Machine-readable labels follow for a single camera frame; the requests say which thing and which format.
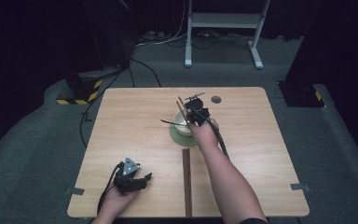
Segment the forearm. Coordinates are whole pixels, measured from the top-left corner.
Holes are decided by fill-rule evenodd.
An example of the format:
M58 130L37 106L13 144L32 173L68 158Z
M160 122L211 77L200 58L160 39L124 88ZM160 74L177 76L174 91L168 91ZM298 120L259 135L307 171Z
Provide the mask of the forearm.
M92 224L112 224L112 222L117 217L117 213L112 212L112 209L110 208L113 206L115 205L109 201L103 202L100 213L94 219Z
M266 220L252 187L220 148L200 147L208 167L213 195L225 223L240 223L250 217Z

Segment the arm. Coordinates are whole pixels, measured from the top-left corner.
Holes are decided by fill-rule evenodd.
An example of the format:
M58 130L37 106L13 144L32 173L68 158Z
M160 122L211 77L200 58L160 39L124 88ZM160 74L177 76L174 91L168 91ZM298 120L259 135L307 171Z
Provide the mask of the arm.
M105 195L100 213L92 224L111 224L138 195L139 191L122 195L117 188L110 189Z
M225 223L238 224L251 217L267 221L252 187L218 147L211 125L190 124L190 129L205 159L213 195Z

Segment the black cable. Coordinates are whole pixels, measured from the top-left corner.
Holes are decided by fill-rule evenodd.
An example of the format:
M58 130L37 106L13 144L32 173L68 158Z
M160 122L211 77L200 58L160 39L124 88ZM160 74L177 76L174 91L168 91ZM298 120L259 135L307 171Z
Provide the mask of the black cable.
M173 47L173 48L177 48L177 49L179 49L179 48L182 48L182 47L184 47L185 45L186 45L186 38L184 38L184 37L181 37L181 38L179 38L179 39L175 39L174 41L171 41L171 42L168 42L168 43L165 43L166 45L168 45L168 46L170 46L170 47ZM174 42L185 42L185 44L182 44L182 45L180 45L180 46L175 46L175 45L172 45L171 43L174 43Z
M148 45L148 44L165 44L165 43L168 43L168 42L171 42L171 41L175 40L176 37L179 36L179 34L180 34L181 30L182 30L183 23L185 21L185 12L186 12L186 0L183 1L183 13L182 13L182 20L181 20L181 23L180 23L180 27L179 27L177 33L173 37L169 37L168 39L160 41L160 42L138 44L138 45L135 45L135 47Z
M150 32L147 32L147 36L143 35L140 37L140 39L141 39L141 41L144 41L144 43L147 43L147 42L152 42L152 41L157 40L158 36L155 32L153 34L150 34Z
M133 75L132 75L132 71L131 71L130 67L129 67L129 71L130 71L130 76L131 76L131 80L132 80L132 87L135 88L135 83L133 81Z
M213 42L212 42L212 44L210 46L205 47L205 48L201 48L201 47L198 47L197 45L195 45L193 42L191 42L191 47L193 47L195 49L210 49L211 47L213 47L216 44L216 37L213 34L211 34L211 35L213 37Z
M223 38L236 38L236 39L235 40L218 40L216 42L217 43L241 43L241 42L246 42L251 39L251 37L248 36L244 40L240 40L243 37L244 36L241 36L241 35L237 35L237 36L223 35L223 36L217 37L217 39L223 39Z
M83 116L81 118L80 125L79 125L79 131L80 131L81 141L83 142L83 145L85 148L87 148L87 144L86 144L86 141L84 140L83 129L82 129L84 118L88 115L90 108L94 105L94 103L97 101L97 99L100 98L100 96L104 94L104 92L116 81L116 79L120 76L120 74L123 71L124 70L122 70L118 74L116 74L116 77L109 83L109 85L97 97L95 97L95 99L89 104L89 107L87 107L86 111L83 113Z
M156 37L153 38L153 39L143 39L143 38L141 38L141 40L143 40L143 42L140 43L140 44L152 45L152 44L158 44L160 42L165 42L165 41L170 40L170 39L172 39L170 36L158 37L156 35Z
M95 218L92 218L87 224L91 224Z
M178 123L174 123L174 122L170 122L170 121L167 121L167 120L164 120L164 119L160 119L162 122L164 123L169 123L169 124L173 124L173 125L179 125L179 126L186 126L185 124L178 124Z
M145 63L141 63L141 62L139 62L139 61L136 61L136 60L133 59L133 58L131 58L131 60L133 60L134 62L139 63L139 64L141 64L141 65L147 67L148 69L150 69L150 71L153 72L153 74L154 74L154 76L155 76L155 78L156 78L156 80L157 80L158 85L161 87L161 83L159 83L159 79L158 79L158 77L157 77L157 74L156 74L156 72L155 72L151 67L149 67L149 66L148 66L147 64L145 64Z
M100 213L100 209L103 206L103 200L104 200L105 195L107 194L107 192L109 192L109 190L111 190L114 187L114 186L112 186L112 187L109 188L110 184L112 183L113 176L115 175L117 169L120 168L120 166L123 166L123 165L124 165L124 162L121 162L121 163L116 165L115 169L113 169L113 172L110 175L109 180L108 180L108 182L106 184L106 188L103 190L103 193L101 194L100 201L98 201L97 215Z
M214 126L214 124L211 122L210 119L206 119L206 121L211 125L211 127L212 127L212 129L214 131L214 134L216 135L216 138L219 141L220 147L222 148L223 154L225 154L227 156L228 160L229 160L226 145L225 145L225 142L223 141L222 135L219 132L219 129L216 126Z

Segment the white bowl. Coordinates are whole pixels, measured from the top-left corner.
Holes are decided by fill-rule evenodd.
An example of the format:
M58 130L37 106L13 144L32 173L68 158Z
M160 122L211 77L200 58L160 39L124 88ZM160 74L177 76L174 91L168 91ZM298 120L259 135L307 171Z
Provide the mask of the white bowl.
M177 132L179 132L179 134L181 134L183 136L186 136L186 137L193 136L193 133L187 127L186 120L183 117L183 115L180 112L180 110L178 112L176 112L175 116L173 116L173 123L182 124L182 125L176 125L175 124L175 129L176 129Z

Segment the green plate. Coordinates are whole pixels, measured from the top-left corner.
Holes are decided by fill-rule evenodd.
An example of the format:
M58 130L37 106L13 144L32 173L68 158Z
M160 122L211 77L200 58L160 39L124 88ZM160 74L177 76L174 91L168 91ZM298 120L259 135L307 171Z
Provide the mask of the green plate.
M173 142L181 145L182 147L194 147L197 145L197 142L193 139L193 137L187 137L179 134L173 124L170 125L170 136Z

